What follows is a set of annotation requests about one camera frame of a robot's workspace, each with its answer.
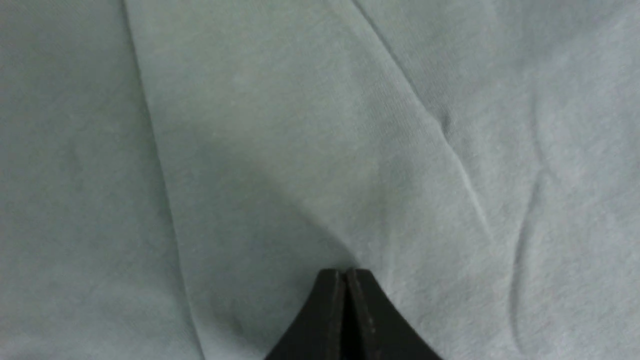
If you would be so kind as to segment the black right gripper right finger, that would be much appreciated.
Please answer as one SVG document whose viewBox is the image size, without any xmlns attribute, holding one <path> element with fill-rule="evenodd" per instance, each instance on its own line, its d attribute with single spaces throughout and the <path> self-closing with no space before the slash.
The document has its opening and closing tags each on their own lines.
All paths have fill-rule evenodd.
<svg viewBox="0 0 640 360">
<path fill-rule="evenodd" d="M 368 269 L 346 271 L 346 359 L 439 360 Z"/>
</svg>

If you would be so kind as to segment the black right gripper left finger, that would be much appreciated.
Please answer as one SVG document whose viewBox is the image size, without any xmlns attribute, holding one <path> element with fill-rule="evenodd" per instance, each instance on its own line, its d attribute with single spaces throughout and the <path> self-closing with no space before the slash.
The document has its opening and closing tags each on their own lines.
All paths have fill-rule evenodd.
<svg viewBox="0 0 640 360">
<path fill-rule="evenodd" d="M 267 360 L 340 360 L 346 284 L 338 269 L 318 272 L 294 321 Z"/>
</svg>

